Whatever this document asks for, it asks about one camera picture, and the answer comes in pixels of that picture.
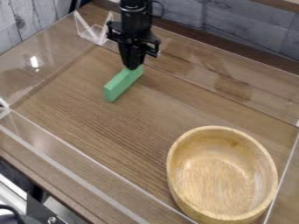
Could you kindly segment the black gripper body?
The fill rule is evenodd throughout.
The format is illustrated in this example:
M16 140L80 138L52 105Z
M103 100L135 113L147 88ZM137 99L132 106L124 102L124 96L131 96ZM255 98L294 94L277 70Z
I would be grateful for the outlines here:
M152 33L152 8L143 7L137 10L120 9L120 20L107 22L107 38L119 42L123 38L128 43L140 41L157 47L160 39Z

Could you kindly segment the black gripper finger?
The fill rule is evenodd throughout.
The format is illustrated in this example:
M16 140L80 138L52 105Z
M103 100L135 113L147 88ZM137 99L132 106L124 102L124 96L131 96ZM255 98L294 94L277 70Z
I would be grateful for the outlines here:
M139 47L127 43L119 43L117 47L125 68L136 70L140 66Z
M140 45L140 62L145 61L145 56L149 55L151 57L157 57L160 54L160 44L156 43L153 45L148 45L143 43Z

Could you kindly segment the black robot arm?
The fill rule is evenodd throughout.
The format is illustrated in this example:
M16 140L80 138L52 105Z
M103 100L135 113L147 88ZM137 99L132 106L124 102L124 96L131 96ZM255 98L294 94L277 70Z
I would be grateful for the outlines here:
M152 33L155 0L120 0L120 20L107 21L107 38L117 42L127 69L136 70L145 56L157 57L161 40Z

